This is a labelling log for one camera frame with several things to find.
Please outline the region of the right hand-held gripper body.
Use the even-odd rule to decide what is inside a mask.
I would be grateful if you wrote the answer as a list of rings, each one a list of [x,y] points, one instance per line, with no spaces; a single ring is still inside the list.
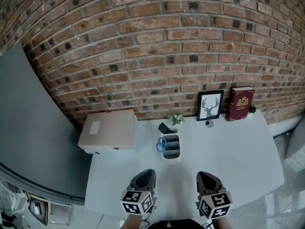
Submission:
[[[219,178],[200,171],[196,176],[196,186],[199,193],[196,204],[200,216],[215,220],[228,214],[233,201],[229,191],[217,193],[219,188],[224,187]]]

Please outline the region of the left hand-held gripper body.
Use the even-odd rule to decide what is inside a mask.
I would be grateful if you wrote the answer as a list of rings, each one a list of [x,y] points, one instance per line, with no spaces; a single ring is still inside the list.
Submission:
[[[134,176],[129,186],[135,190],[124,190],[120,204],[127,214],[146,215],[152,213],[156,198],[154,189],[156,184],[156,172],[154,169],[147,169]]]

